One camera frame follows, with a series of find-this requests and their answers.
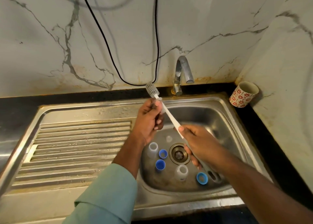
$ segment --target wire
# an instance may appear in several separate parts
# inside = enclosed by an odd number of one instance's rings
[[[113,63],[113,66],[114,66],[114,68],[115,68],[115,70],[116,70],[116,72],[117,72],[119,78],[120,78],[124,83],[126,83],[126,84],[128,84],[128,85],[131,85],[131,86],[145,86],[145,84],[132,84],[132,83],[129,83],[129,82],[125,81],[125,80],[122,78],[122,76],[120,75],[120,73],[119,73],[119,71],[118,71],[118,69],[117,69],[117,67],[116,67],[116,65],[115,65],[115,63],[114,63],[111,50],[110,50],[110,48],[109,48],[108,42],[107,42],[107,40],[106,40],[106,37],[105,37],[105,35],[104,35],[104,33],[103,33],[103,31],[102,31],[100,25],[99,25],[99,22],[97,21],[97,18],[96,18],[96,16],[94,15],[94,13],[93,13],[93,11],[92,11],[92,9],[91,9],[91,7],[90,7],[88,1],[85,0],[85,2],[86,2],[86,5],[87,5],[87,7],[88,7],[90,13],[92,14],[92,17],[94,18],[94,20],[95,20],[95,22],[96,22],[96,24],[97,24],[97,26],[98,26],[98,28],[99,28],[99,30],[100,30],[100,32],[101,32],[102,37],[104,38],[105,44],[106,44],[106,46],[107,46],[107,48],[108,48],[108,52],[109,52],[111,61],[112,61],[112,63]],[[157,80],[157,67],[158,67],[158,63],[159,63],[159,54],[160,54],[159,38],[158,38],[158,33],[157,33],[157,2],[158,2],[158,0],[155,0],[155,4],[154,4],[154,23],[155,23],[155,32],[156,32],[157,58],[156,58],[155,77],[154,77],[154,80],[153,80],[152,83],[155,83],[155,81]]]

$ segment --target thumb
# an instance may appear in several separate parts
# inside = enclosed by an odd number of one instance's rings
[[[155,106],[151,109],[151,111],[149,111],[147,114],[151,117],[151,118],[155,118],[162,110],[162,102],[160,102],[159,100],[155,101]]]
[[[192,139],[194,137],[194,134],[187,128],[187,127],[184,127],[184,126],[180,126],[178,128],[178,131],[182,134],[182,136],[187,139],[187,141],[189,139]]]

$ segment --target left hand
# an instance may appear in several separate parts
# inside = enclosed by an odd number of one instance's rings
[[[132,133],[144,139],[144,145],[150,143],[157,130],[163,128],[164,115],[161,113],[162,102],[156,99],[148,99],[139,108],[137,119]]]

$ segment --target mug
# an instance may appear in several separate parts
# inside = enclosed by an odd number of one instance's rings
[[[240,82],[229,98],[229,102],[243,108],[259,93],[259,88],[251,82]]]

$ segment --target hand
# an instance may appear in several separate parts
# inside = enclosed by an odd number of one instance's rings
[[[202,161],[209,163],[218,172],[221,172],[222,166],[228,158],[233,157],[204,127],[183,125],[178,128],[178,131],[188,141],[194,154]],[[184,149],[190,155],[192,163],[200,169],[201,165],[192,155],[191,150],[186,145]]]
[[[162,102],[151,98],[138,111],[132,133],[138,136],[138,139],[144,139],[144,145],[150,143],[157,130],[163,128],[164,116],[161,110]]]

